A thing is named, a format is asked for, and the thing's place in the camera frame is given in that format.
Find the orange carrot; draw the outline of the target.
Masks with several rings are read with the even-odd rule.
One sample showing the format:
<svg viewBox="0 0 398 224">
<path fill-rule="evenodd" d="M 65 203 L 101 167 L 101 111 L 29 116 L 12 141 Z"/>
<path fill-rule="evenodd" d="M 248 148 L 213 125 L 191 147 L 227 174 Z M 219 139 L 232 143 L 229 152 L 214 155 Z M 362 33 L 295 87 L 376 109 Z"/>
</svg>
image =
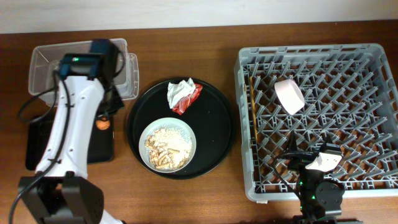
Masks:
<svg viewBox="0 0 398 224">
<path fill-rule="evenodd" d="M 95 125 L 99 130 L 104 131 L 111 126 L 111 122 L 107 118 L 101 118 L 95 121 Z"/>
</svg>

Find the rice and food scraps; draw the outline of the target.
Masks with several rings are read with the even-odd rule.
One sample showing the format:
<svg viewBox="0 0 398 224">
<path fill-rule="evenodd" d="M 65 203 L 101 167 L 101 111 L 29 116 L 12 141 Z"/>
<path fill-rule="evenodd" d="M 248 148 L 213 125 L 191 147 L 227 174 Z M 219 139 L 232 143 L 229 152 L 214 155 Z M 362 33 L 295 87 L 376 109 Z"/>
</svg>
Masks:
<svg viewBox="0 0 398 224">
<path fill-rule="evenodd" d="M 144 145 L 150 164 L 157 171 L 175 171 L 188 163 L 193 152 L 189 135 L 179 128 L 158 128 L 147 135 Z"/>
</svg>

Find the white napkin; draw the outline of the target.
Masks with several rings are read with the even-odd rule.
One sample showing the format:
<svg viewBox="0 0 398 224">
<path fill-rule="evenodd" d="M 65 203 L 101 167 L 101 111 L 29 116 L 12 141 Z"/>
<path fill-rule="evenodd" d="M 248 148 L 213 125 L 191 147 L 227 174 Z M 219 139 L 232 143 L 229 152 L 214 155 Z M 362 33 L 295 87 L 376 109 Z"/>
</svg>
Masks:
<svg viewBox="0 0 398 224">
<path fill-rule="evenodd" d="M 192 78 L 187 81 L 182 80 L 179 83 L 170 83 L 167 87 L 167 101 L 169 108 L 173 109 L 174 106 L 184 97 L 192 94 L 196 89 L 195 83 Z"/>
</svg>

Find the red snack wrapper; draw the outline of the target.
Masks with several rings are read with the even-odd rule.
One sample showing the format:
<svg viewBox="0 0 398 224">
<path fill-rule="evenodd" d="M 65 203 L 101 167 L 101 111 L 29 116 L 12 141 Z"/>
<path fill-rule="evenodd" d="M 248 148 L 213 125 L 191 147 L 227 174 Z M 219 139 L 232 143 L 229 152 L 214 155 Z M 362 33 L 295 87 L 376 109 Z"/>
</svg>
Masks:
<svg viewBox="0 0 398 224">
<path fill-rule="evenodd" d="M 187 108 L 200 96 L 202 89 L 203 86 L 196 83 L 194 92 L 180 99 L 179 102 L 172 108 L 172 111 L 182 115 Z"/>
</svg>

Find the pink bowl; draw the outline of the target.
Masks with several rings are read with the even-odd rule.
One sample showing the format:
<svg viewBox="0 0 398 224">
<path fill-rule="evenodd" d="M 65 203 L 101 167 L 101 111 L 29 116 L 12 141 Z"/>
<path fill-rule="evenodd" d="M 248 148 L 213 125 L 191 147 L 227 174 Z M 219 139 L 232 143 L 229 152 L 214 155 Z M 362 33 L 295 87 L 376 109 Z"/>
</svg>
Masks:
<svg viewBox="0 0 398 224">
<path fill-rule="evenodd" d="M 292 80 L 283 80 L 274 84 L 277 97 L 290 115 L 296 114 L 305 106 L 305 99 L 299 86 Z"/>
</svg>

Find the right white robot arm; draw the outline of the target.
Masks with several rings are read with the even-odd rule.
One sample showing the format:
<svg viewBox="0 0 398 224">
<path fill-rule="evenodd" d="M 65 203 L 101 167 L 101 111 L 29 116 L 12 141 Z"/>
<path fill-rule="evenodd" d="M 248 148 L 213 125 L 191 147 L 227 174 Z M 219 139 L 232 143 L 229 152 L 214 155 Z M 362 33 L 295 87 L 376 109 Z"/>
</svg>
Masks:
<svg viewBox="0 0 398 224">
<path fill-rule="evenodd" d="M 287 169 L 298 173 L 292 190 L 300 201 L 301 215 L 293 217 L 293 223 L 336 223 L 341 215 L 341 203 L 345 193 L 343 184 L 326 179 L 341 162 L 343 154 L 338 145 L 327 136 L 315 151 L 299 151 L 295 132 L 292 131 L 286 150 L 276 157 L 288 160 Z"/>
</svg>

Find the wooden chopstick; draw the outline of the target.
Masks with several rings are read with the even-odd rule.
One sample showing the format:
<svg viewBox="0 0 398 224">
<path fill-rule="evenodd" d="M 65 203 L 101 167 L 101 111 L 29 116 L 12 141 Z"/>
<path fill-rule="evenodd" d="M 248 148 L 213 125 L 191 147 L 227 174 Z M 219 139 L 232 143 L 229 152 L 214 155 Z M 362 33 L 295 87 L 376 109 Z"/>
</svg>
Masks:
<svg viewBox="0 0 398 224">
<path fill-rule="evenodd" d="M 252 108 L 252 117 L 254 127 L 256 128 L 256 104 L 254 101 L 254 86 L 253 86 L 253 77 L 249 77 L 249 89 L 250 89 L 250 96 L 251 96 L 251 108 Z"/>
<path fill-rule="evenodd" d="M 251 106 L 252 106 L 252 118 L 253 118 L 253 129 L 254 129 L 254 139 L 256 143 L 258 142 L 257 137 L 257 118 L 256 118 L 256 104 L 254 101 L 254 94 L 251 93 Z"/>
</svg>

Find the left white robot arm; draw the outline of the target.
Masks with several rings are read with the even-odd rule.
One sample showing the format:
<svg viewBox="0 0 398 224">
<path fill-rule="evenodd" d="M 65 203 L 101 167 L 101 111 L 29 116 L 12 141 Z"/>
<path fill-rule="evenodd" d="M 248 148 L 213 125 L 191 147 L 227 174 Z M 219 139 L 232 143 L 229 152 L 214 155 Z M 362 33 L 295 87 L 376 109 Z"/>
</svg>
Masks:
<svg viewBox="0 0 398 224">
<path fill-rule="evenodd" d="M 56 113 L 35 174 L 21 177 L 8 222 L 20 200 L 37 223 L 119 223 L 104 209 L 103 191 L 88 181 L 87 157 L 93 125 L 124 104 L 114 84 L 123 56 L 108 39 L 93 40 L 89 52 L 68 53 L 53 71 Z"/>
</svg>

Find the grey plate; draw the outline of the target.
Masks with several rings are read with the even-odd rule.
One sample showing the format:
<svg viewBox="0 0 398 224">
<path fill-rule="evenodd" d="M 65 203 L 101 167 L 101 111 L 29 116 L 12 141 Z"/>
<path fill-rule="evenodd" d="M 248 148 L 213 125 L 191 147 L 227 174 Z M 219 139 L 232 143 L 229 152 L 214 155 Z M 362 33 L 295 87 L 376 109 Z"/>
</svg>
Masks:
<svg viewBox="0 0 398 224">
<path fill-rule="evenodd" d="M 157 171 L 157 170 L 155 170 L 155 168 L 150 164 L 149 158 L 147 156 L 147 149 L 146 149 L 146 147 L 144 145 L 144 141 L 146 140 L 147 135 L 150 134 L 151 132 L 153 132 L 155 129 L 163 128 L 163 127 L 182 129 L 184 134 L 190 136 L 190 138 L 192 140 L 192 143 L 193 143 L 193 152 L 192 152 L 192 156 L 191 156 L 190 160 L 182 168 L 177 169 L 175 171 Z M 151 124 L 149 124 L 143 130 L 143 132 L 142 132 L 142 134 L 140 136 L 140 139 L 139 139 L 139 154 L 140 154 L 140 157 L 143 160 L 144 164 L 151 171 L 159 172 L 161 174 L 171 174 L 171 173 L 174 173 L 176 171 L 182 170 L 183 168 L 185 168 L 191 162 L 191 160 L 193 159 L 193 156 L 195 155 L 196 146 L 197 146 L 197 141 L 196 141 L 195 134 L 194 134 L 193 130 L 191 129 L 191 127 L 188 124 L 186 124 L 185 122 L 183 122 L 182 120 L 179 120 L 177 118 L 161 118 L 161 119 L 153 121 Z"/>
</svg>

